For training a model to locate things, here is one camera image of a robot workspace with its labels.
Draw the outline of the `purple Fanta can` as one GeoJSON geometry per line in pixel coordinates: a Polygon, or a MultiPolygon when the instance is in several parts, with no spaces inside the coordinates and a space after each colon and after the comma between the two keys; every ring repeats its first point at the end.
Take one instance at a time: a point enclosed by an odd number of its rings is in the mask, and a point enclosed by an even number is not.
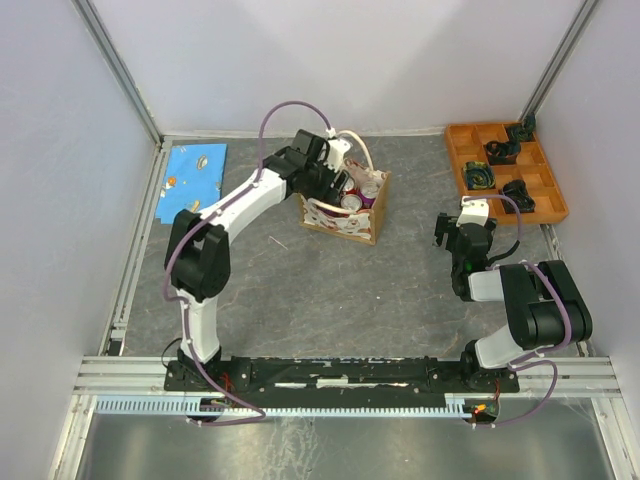
{"type": "Polygon", "coordinates": [[[342,215],[341,207],[341,194],[336,192],[329,192],[326,196],[327,203],[331,206],[330,211],[336,215],[342,215]]]}
{"type": "Polygon", "coordinates": [[[375,203],[380,191],[380,186],[373,180],[364,182],[358,191],[363,209],[369,209],[375,203]]]}

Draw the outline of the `patterned canvas bag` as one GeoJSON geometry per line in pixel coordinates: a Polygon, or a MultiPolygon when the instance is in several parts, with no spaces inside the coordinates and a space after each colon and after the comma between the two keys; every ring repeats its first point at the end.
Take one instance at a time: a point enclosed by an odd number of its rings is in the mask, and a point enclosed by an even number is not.
{"type": "Polygon", "coordinates": [[[379,170],[373,164],[371,153],[363,139],[351,130],[341,130],[339,137],[351,142],[352,148],[345,156],[344,171],[347,171],[359,187],[373,180],[380,186],[378,197],[369,209],[361,209],[352,215],[336,215],[331,206],[300,195],[298,205],[300,224],[308,229],[328,233],[341,238],[374,245],[381,233],[388,204],[391,173],[379,170]]]}

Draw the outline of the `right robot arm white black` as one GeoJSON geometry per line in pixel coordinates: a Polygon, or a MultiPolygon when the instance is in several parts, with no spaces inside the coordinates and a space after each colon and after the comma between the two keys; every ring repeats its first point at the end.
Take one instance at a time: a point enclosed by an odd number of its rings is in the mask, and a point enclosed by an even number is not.
{"type": "Polygon", "coordinates": [[[509,378],[524,362],[588,340],[593,320],[566,264],[499,265],[489,256],[497,222],[463,221],[438,215],[434,243],[451,254],[451,284],[465,302],[500,302],[506,324],[493,334],[469,342],[460,356],[459,379],[481,391],[498,377],[509,378]]]}

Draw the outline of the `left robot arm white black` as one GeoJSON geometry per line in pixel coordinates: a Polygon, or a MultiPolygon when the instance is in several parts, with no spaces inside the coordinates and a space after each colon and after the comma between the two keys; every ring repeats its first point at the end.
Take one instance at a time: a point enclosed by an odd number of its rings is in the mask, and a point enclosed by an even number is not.
{"type": "Polygon", "coordinates": [[[231,274],[230,246],[269,208],[293,194],[334,203],[347,182],[349,141],[305,130],[291,144],[262,161],[250,178],[217,203],[199,212],[180,211],[173,222],[165,258],[164,293],[181,305],[181,360],[187,379],[209,390],[221,378],[217,301],[231,274]]]}

